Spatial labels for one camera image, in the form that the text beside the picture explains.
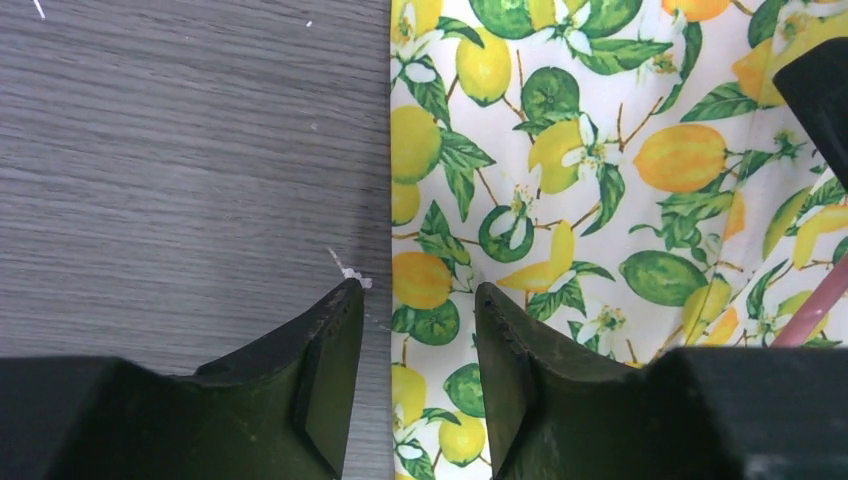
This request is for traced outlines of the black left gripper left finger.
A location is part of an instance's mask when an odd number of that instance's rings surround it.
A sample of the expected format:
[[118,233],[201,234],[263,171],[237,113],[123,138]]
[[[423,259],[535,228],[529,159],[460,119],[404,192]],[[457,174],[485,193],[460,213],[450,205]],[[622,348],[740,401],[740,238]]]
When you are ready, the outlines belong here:
[[5,357],[5,479],[338,479],[364,326],[342,281],[190,375],[120,357]]

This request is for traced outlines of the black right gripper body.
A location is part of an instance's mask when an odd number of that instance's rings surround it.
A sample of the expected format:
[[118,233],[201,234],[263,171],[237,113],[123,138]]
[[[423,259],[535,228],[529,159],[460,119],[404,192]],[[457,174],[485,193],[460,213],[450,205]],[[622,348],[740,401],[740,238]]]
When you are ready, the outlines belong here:
[[847,39],[829,39],[779,69],[773,83],[842,186],[847,185]]

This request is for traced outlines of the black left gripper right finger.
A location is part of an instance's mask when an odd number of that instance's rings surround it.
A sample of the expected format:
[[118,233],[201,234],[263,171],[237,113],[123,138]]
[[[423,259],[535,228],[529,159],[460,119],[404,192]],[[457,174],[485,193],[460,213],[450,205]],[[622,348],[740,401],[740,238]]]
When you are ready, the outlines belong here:
[[497,479],[843,479],[847,352],[676,348],[644,368],[475,296]]

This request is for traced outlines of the lemon print skirt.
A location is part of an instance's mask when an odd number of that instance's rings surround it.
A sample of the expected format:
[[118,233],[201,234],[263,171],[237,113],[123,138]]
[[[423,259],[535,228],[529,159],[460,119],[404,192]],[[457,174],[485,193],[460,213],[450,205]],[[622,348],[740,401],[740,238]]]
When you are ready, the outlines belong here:
[[847,252],[847,195],[773,84],[843,1],[395,1],[399,479],[487,479],[474,293],[640,367],[770,345]]

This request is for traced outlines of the thin pink wire hanger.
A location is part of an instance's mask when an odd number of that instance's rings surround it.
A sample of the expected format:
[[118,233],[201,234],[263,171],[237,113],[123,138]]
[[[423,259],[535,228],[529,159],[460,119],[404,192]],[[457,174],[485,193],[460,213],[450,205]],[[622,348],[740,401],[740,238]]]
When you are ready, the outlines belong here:
[[847,256],[844,255],[787,322],[771,346],[797,347],[804,344],[846,291]]

